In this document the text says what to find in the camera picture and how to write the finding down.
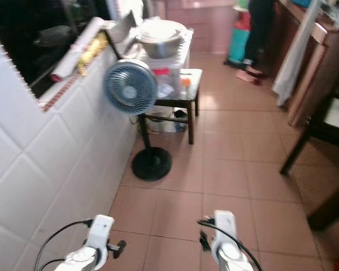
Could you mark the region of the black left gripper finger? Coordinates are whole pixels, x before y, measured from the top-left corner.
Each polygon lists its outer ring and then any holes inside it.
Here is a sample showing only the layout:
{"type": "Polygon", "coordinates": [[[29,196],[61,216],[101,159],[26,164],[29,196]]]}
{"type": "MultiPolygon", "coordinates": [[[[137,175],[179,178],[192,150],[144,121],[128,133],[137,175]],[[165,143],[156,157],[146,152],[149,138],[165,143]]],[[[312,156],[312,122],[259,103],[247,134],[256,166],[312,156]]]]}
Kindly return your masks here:
{"type": "Polygon", "coordinates": [[[123,251],[125,251],[126,245],[127,243],[124,240],[120,240],[120,242],[116,244],[108,243],[106,246],[107,253],[109,256],[112,256],[112,258],[116,260],[122,255],[123,251]]]}

